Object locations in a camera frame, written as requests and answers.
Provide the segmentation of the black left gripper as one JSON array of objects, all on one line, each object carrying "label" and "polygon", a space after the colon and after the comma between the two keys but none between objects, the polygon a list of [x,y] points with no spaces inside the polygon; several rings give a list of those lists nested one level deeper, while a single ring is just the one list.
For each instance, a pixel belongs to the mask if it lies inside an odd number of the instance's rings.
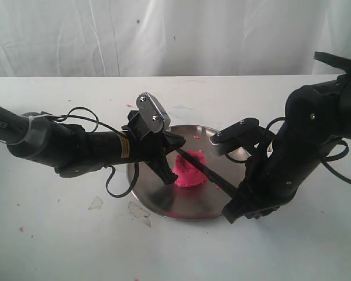
[{"label": "black left gripper", "polygon": [[178,176],[170,168],[166,154],[182,148],[186,140],[183,136],[164,132],[150,132],[139,110],[131,110],[128,123],[122,132],[129,140],[129,159],[146,162],[147,166],[162,180],[165,185],[173,184]]}]

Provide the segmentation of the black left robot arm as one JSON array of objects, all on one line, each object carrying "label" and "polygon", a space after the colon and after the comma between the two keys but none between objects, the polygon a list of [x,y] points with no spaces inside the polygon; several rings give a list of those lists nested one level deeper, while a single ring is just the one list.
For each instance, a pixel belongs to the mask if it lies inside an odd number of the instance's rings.
[{"label": "black left robot arm", "polygon": [[0,107],[0,141],[21,159],[53,167],[62,178],[77,177],[103,167],[144,162],[165,184],[177,176],[166,156],[184,146],[184,137],[166,130],[164,114],[151,116],[131,110],[121,132],[87,132],[81,125],[64,124],[62,117],[29,112],[16,115]]}]

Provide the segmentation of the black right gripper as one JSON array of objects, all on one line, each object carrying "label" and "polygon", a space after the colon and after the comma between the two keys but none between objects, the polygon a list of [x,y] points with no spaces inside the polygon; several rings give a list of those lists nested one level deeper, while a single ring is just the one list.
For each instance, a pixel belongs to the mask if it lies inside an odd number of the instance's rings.
[{"label": "black right gripper", "polygon": [[320,164],[319,147],[297,139],[275,137],[260,144],[246,163],[245,179],[222,209],[230,224],[259,219],[289,203],[299,186]]}]

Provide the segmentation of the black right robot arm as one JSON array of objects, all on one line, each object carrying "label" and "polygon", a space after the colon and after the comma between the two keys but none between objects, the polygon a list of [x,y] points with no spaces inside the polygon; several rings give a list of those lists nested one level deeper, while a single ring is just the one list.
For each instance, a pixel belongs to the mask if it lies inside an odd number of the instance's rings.
[{"label": "black right robot arm", "polygon": [[346,154],[330,156],[331,150],[351,139],[350,76],[293,91],[281,121],[277,133],[259,129],[261,139],[246,162],[245,178],[222,210],[230,223],[240,217],[264,217],[286,205],[320,164],[351,184],[351,179],[327,165]]}]

